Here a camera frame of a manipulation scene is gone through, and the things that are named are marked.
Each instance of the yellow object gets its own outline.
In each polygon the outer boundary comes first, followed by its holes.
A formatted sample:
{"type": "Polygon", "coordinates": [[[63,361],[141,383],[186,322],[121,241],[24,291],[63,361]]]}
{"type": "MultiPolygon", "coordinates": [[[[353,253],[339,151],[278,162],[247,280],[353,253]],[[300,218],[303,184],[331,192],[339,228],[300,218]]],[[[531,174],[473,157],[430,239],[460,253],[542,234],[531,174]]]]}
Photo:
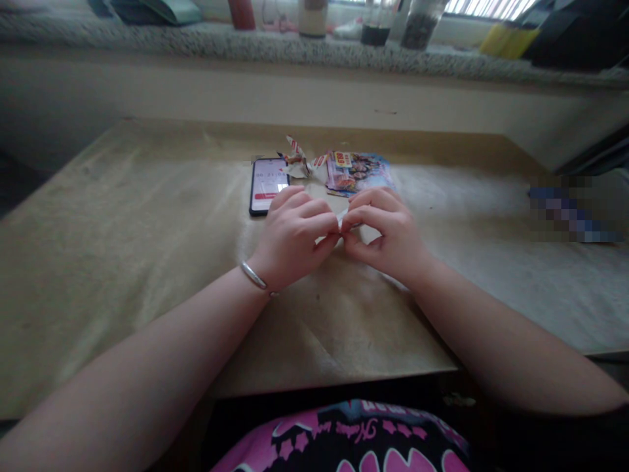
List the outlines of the yellow object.
{"type": "Polygon", "coordinates": [[[334,153],[336,167],[352,167],[352,155],[350,153],[334,153]]]}
{"type": "Polygon", "coordinates": [[[498,23],[491,27],[479,51],[488,56],[519,59],[540,32],[539,28],[522,29],[508,22],[498,23]]]}

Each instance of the silver bracelet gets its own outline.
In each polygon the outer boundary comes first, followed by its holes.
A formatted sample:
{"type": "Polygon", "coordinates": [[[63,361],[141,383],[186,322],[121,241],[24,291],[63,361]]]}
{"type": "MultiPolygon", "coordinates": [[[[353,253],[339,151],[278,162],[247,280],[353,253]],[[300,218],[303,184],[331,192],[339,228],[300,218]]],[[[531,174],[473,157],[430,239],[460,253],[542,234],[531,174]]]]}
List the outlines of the silver bracelet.
{"type": "MultiPolygon", "coordinates": [[[[242,261],[240,263],[240,268],[245,273],[245,275],[251,279],[251,281],[254,284],[256,284],[258,287],[260,287],[262,290],[266,290],[267,289],[267,284],[264,282],[264,280],[262,280],[262,279],[260,279],[260,277],[258,277],[257,273],[255,273],[254,270],[251,267],[249,267],[249,264],[247,264],[245,261],[242,261]]],[[[279,293],[278,292],[271,292],[269,295],[271,295],[272,297],[276,297],[276,296],[279,295],[279,293]]]]}

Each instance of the pixelated area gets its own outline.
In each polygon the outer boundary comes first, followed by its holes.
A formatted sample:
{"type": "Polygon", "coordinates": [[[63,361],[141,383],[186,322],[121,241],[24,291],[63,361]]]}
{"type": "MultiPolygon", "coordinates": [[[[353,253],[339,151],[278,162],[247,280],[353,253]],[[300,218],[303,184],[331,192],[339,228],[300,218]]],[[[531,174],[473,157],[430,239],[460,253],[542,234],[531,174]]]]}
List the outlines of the pixelated area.
{"type": "Polygon", "coordinates": [[[546,177],[531,183],[531,236],[535,241],[619,243],[629,228],[629,179],[546,177]]]}

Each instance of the windowsill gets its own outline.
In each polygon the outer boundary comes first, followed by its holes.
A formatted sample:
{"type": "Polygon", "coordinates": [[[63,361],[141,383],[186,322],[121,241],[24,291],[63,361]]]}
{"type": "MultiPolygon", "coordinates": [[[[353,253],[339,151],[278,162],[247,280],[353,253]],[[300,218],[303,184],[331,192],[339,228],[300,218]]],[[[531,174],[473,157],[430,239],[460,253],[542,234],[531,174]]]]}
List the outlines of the windowsill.
{"type": "Polygon", "coordinates": [[[227,24],[130,27],[80,12],[0,14],[0,42],[365,69],[485,82],[629,89],[629,71],[623,69],[591,74],[551,71],[534,68],[527,61],[492,58],[451,46],[431,45],[425,52],[416,52],[389,41],[385,47],[373,48],[330,36],[322,41],[303,39],[296,33],[241,32],[227,24]]]}

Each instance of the phone screen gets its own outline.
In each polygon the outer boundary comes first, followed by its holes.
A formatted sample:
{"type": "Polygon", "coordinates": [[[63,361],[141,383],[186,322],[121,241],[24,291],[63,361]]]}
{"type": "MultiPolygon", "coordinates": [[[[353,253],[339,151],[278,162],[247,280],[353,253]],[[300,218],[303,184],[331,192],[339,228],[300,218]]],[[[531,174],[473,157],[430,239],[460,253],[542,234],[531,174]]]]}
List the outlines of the phone screen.
{"type": "Polygon", "coordinates": [[[252,212],[267,212],[275,195],[288,187],[288,175],[280,170],[285,166],[284,159],[258,159],[254,163],[252,212]]]}

